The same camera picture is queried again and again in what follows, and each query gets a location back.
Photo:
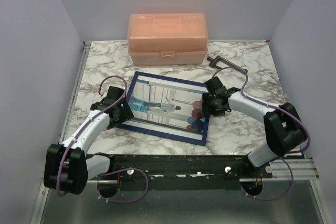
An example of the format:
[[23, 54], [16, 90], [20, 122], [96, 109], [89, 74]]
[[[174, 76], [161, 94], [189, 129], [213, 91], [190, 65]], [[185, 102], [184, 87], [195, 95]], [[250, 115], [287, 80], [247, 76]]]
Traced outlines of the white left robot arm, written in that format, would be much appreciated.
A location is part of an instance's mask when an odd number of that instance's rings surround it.
[[46, 152], [44, 186], [55, 189], [59, 196], [78, 195], [89, 179], [101, 175], [112, 179], [116, 166], [107, 154], [86, 158], [88, 150], [105, 130], [126, 122], [134, 115], [125, 100], [126, 91], [110, 86], [106, 96], [93, 103], [81, 126], [61, 144], [51, 144]]

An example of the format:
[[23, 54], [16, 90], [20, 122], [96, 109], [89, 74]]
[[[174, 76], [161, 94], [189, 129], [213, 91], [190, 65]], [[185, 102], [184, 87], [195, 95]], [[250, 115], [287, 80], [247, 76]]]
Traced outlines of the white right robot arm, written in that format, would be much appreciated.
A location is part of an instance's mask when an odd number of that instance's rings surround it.
[[266, 141], [250, 152], [241, 165], [242, 173], [249, 178], [260, 172], [265, 163], [290, 153], [309, 139], [309, 134], [290, 103], [277, 105], [250, 97], [239, 88], [227, 89], [218, 77], [205, 82], [202, 94], [202, 112], [205, 116], [224, 116], [237, 111], [264, 124]]

